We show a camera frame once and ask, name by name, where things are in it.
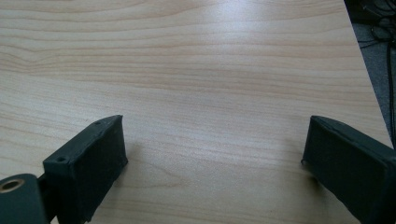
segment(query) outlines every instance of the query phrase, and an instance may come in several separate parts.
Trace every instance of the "black rubber pad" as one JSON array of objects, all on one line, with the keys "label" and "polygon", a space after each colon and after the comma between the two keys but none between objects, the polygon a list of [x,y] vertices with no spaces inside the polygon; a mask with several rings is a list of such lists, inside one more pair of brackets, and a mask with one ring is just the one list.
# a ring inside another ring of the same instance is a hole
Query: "black rubber pad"
[{"label": "black rubber pad", "polygon": [[59,191],[60,223],[91,221],[127,164],[121,121],[97,120],[43,161],[49,185]]},{"label": "black rubber pad", "polygon": [[361,223],[395,223],[393,149],[345,123],[313,116],[302,162]]}]

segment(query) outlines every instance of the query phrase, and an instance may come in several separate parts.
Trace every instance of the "table surface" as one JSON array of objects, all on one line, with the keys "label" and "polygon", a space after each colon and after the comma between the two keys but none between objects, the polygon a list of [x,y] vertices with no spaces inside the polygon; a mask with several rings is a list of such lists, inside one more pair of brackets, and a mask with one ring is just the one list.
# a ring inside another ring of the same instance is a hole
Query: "table surface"
[{"label": "table surface", "polygon": [[0,1],[0,36],[0,178],[124,116],[92,223],[358,223],[300,165],[309,118],[390,146],[342,0]]}]

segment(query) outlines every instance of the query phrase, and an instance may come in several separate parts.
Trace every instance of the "cable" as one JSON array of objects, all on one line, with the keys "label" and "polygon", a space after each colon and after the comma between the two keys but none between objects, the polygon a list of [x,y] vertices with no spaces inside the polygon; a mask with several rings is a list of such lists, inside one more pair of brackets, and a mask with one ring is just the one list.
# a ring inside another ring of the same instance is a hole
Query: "cable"
[{"label": "cable", "polygon": [[396,9],[390,5],[389,0],[385,0],[384,2],[388,5],[388,7],[389,7],[392,11],[396,12]]},{"label": "cable", "polygon": [[390,8],[382,8],[382,7],[379,7],[379,6],[376,4],[375,1],[373,2],[373,5],[374,5],[374,7],[375,7],[376,9],[381,10],[381,11],[385,11],[385,12],[391,12],[391,11],[393,11],[393,10],[390,9]]},{"label": "cable", "polygon": [[361,8],[363,8],[363,10],[367,10],[367,11],[369,11],[369,12],[371,12],[371,13],[373,13],[373,14],[375,14],[376,16],[379,16],[379,17],[383,17],[384,15],[382,15],[382,13],[380,13],[378,10],[381,10],[381,9],[379,9],[379,8],[368,8],[367,6],[361,6]]},{"label": "cable", "polygon": [[373,46],[373,45],[377,45],[377,44],[380,44],[381,42],[375,42],[375,43],[373,43],[373,44],[369,44],[369,45],[365,45],[365,46],[363,46],[363,47],[360,47],[360,49],[365,49],[365,48],[368,48],[368,47],[371,47],[371,46]]},{"label": "cable", "polygon": [[387,68],[388,68],[388,79],[389,79],[390,137],[391,137],[391,142],[393,144],[393,148],[395,148],[396,125],[395,125],[395,117],[394,117],[393,75],[392,75],[392,66],[391,66],[392,43],[393,42],[388,42],[388,46],[387,46]]},{"label": "cable", "polygon": [[376,39],[372,39],[372,40],[358,40],[358,43],[368,43],[368,42],[373,42],[373,41],[377,41]]}]

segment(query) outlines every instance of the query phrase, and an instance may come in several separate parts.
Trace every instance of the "wooden table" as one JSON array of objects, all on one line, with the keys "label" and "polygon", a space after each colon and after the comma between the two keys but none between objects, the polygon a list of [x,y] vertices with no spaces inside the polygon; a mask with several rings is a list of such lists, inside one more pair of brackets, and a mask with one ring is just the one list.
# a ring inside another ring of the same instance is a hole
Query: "wooden table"
[{"label": "wooden table", "polygon": [[311,115],[390,146],[342,0],[0,8],[0,178],[122,114],[92,223],[358,223],[300,165]]}]

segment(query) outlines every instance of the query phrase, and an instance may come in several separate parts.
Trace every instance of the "circular hole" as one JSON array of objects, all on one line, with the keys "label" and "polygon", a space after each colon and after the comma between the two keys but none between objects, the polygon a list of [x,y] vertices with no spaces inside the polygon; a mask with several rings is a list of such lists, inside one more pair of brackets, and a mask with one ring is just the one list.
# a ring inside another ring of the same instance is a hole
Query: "circular hole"
[{"label": "circular hole", "polygon": [[6,183],[4,183],[0,186],[0,193],[11,192],[12,190],[17,189],[20,186],[22,186],[23,183],[24,183],[24,180],[22,180],[22,179],[8,180]]},{"label": "circular hole", "polygon": [[58,157],[58,159],[56,159],[56,161],[65,161],[66,158],[65,157]]}]

